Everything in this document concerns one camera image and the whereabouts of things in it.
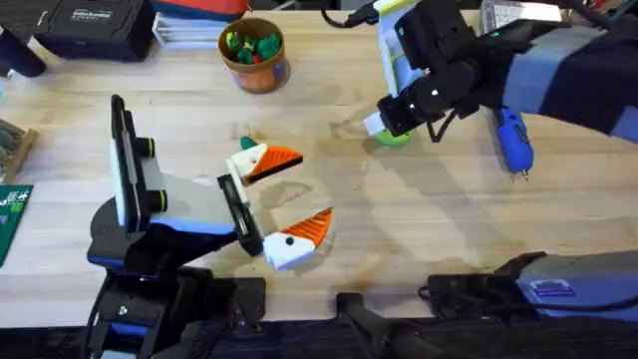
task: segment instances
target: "green object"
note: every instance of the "green object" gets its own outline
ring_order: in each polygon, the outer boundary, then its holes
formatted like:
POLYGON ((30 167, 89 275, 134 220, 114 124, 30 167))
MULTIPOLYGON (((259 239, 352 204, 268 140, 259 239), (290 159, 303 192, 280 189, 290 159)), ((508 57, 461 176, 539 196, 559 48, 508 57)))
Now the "green object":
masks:
POLYGON ((239 142, 241 144, 242 150, 248 150, 250 148, 257 146, 257 142, 248 136, 242 137, 239 142))
POLYGON ((242 48, 237 53, 237 61, 239 61, 240 64, 252 65, 252 51, 247 48, 242 48))
POLYGON ((228 51, 230 51, 230 53, 239 52, 239 50, 243 47, 243 39, 239 33, 228 33, 226 34, 226 45, 228 46, 228 51))
POLYGON ((281 41, 275 34, 268 36, 267 38, 260 40, 257 44, 257 54, 261 61, 266 61, 271 57, 277 55, 279 52, 279 46, 281 41))
POLYGON ((391 146, 391 147, 399 147, 406 144, 410 138, 412 137, 412 133, 406 133, 400 136, 392 136, 390 131, 385 130, 375 136, 380 143, 391 146))
POLYGON ((244 49, 250 50, 251 53, 255 52, 255 45, 257 45, 257 41, 253 40, 249 36, 243 38, 243 47, 244 49))
POLYGON ((9 252, 9 246, 27 207, 32 185, 0 185, 0 267, 9 252))

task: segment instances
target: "black cable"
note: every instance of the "black cable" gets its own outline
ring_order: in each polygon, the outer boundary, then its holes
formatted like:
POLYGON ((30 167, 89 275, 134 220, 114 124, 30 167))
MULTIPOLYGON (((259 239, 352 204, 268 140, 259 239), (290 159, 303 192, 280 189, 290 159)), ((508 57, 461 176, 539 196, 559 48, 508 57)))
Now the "black cable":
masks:
POLYGON ((217 330, 217 332, 210 338, 210 343, 208 344, 208 350, 206 351, 206 355, 203 357, 204 359, 208 359, 212 351, 217 346, 217 342, 221 339, 223 334, 230 331, 230 325, 228 323, 222 324, 221 329, 217 330))
MULTIPOLYGON (((423 286, 419 288, 419 297, 426 301, 432 301, 432 293, 428 286, 423 286)), ((462 299, 468 301, 468 299, 462 295, 457 293, 444 292, 444 295, 449 295, 451 297, 462 299)), ((493 313, 504 310, 534 310, 534 309, 546 309, 546 310, 561 310, 561 311, 571 311, 571 312, 588 312, 588 313, 599 313, 599 312, 608 312, 608 311, 617 311, 629 309, 632 307, 638 306, 638 295, 633 296, 627 299, 623 299, 616 302, 606 303, 606 304, 596 304, 596 305, 567 305, 567 304, 545 304, 545 303, 512 303, 512 304, 500 304, 500 305, 492 305, 487 306, 482 309, 483 313, 493 313)))
POLYGON ((111 273, 107 270, 107 277, 102 282, 102 287, 100 287, 100 291, 96 296, 96 301, 93 303, 91 307, 91 312, 89 313, 89 320, 87 321, 87 327, 84 330, 84 338, 82 339, 82 345, 80 346, 80 359, 87 359, 87 352, 89 349, 89 338, 91 337, 91 330, 93 329, 93 324, 96 321, 96 316, 98 315, 98 303, 102 300, 104 293, 107 289, 107 283, 110 282, 111 273))
POLYGON ((330 16, 328 16, 328 13, 326 12, 326 10, 327 10, 329 2, 330 0, 323 0, 321 2, 321 16, 328 23, 328 25, 335 27, 337 29, 346 29, 346 25, 344 23, 337 22, 331 19, 330 16))
POLYGON ((366 5, 360 7, 352 14, 348 15, 348 19, 340 23, 338 21, 333 20, 328 13, 328 7, 330 5, 330 0, 323 0, 321 2, 321 16, 328 23, 328 25, 335 27, 337 29, 351 29, 355 26, 359 26, 364 22, 368 25, 374 25, 379 22, 379 12, 375 10, 372 6, 374 1, 367 3, 366 5))

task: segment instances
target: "stack of papers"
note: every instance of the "stack of papers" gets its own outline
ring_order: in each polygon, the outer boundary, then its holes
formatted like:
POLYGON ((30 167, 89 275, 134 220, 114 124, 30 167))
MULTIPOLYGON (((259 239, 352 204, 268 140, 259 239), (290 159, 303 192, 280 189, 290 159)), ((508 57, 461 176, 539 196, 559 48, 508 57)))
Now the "stack of papers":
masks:
POLYGON ((153 32, 169 49, 216 49, 217 39, 228 26, 224 21, 193 20, 157 13, 153 32))

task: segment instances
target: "white plastic piece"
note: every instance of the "white plastic piece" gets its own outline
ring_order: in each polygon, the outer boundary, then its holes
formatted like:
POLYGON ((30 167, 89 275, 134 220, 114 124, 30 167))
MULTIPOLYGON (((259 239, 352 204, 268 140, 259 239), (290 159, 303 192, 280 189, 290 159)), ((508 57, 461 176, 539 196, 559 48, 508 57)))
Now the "white plastic piece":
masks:
POLYGON ((261 158, 266 154, 267 151, 267 144, 259 144, 257 146, 251 147, 248 150, 244 150, 240 153, 232 155, 230 157, 230 160, 234 164, 239 175, 244 178, 252 174, 254 169, 259 164, 259 160, 261 160, 261 158))
POLYGON ((274 232, 263 240, 263 255, 275 270, 287 269, 303 261, 314 251, 315 243, 312 240, 282 232, 274 232))
POLYGON ((381 113, 376 112, 370 116, 368 116, 363 124, 366 126, 366 131, 368 131, 368 135, 375 136, 381 132, 386 131, 386 125, 383 124, 381 120, 381 113))
POLYGON ((118 213, 118 223, 124 225, 125 206, 124 206, 124 190, 122 188, 122 178, 120 177, 120 161, 118 160, 118 151, 116 150, 116 142, 111 139, 109 143, 109 154, 111 160, 111 184, 113 191, 116 193, 116 210, 118 213))

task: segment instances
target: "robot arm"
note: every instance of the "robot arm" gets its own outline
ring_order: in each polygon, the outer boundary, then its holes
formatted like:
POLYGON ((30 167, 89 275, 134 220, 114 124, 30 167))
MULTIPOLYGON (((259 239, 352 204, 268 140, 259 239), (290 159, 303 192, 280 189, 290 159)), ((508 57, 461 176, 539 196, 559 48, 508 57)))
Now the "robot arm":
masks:
POLYGON ((454 3, 421 1, 395 25, 412 69, 428 74, 378 103, 368 126, 402 135, 447 110, 479 106, 540 114, 638 142, 638 20, 608 30, 518 20, 477 37, 454 3))

